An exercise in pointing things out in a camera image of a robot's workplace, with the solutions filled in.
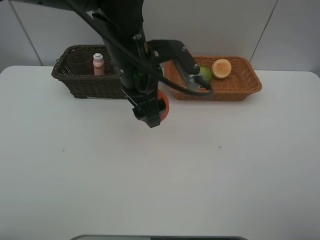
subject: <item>orange wicker basket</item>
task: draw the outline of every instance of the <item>orange wicker basket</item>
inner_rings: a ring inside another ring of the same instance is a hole
[[[249,61],[239,56],[196,56],[197,64],[211,68],[212,64],[218,59],[227,59],[232,66],[231,74],[223,80],[212,77],[211,85],[215,89],[212,97],[190,96],[177,90],[172,90],[178,100],[209,100],[209,101],[242,101],[251,94],[257,93],[262,89],[262,84],[254,72]],[[165,76],[175,84],[186,88],[175,65],[169,61],[164,66]]]

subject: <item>wicker basket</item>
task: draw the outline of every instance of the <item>wicker basket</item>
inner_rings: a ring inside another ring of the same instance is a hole
[[[88,70],[86,75],[75,75],[77,69],[68,62],[67,57],[71,53],[77,56],[77,53],[88,52],[91,60],[88,61]],[[105,75],[95,76],[93,73],[93,55],[101,53],[104,58]],[[51,74],[55,79],[63,82],[70,93],[78,99],[108,98],[125,99],[125,94],[121,90],[120,76],[114,74],[111,58],[104,45],[75,45],[65,50],[63,55],[57,60]]]
[[[217,80],[212,77],[211,85],[215,89],[213,97],[189,96],[177,90],[172,90],[176,99],[179,100],[210,100],[210,101],[242,101],[251,94],[257,93],[262,89],[256,73],[248,60],[239,56],[196,56],[195,61],[201,66],[211,68],[212,64],[218,59],[227,59],[230,61],[232,71],[230,76],[223,80]],[[183,87],[186,87],[181,79],[174,64],[170,61],[164,66],[166,77]]]

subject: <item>white tabletop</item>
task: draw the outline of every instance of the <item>white tabletop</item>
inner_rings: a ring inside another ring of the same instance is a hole
[[[243,102],[75,99],[51,67],[0,74],[0,239],[320,237],[320,80],[257,71]]]

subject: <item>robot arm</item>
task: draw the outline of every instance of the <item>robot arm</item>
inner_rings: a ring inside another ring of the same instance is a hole
[[[138,120],[150,128],[160,125],[169,108],[158,99],[158,82],[193,96],[210,96],[213,89],[199,76],[184,44],[177,40],[146,42],[143,30],[142,7],[144,0],[15,0],[58,9],[73,10],[103,38],[116,70],[120,73],[122,91],[134,106]],[[85,12],[96,11],[88,17]],[[172,60],[186,86],[183,88],[163,77],[160,64]],[[197,92],[204,87],[209,92]]]

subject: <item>small bottle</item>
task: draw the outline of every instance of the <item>small bottle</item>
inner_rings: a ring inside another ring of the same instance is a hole
[[[104,56],[102,56],[101,53],[96,53],[95,55],[93,55],[94,75],[96,76],[105,75],[104,64],[105,64]]]

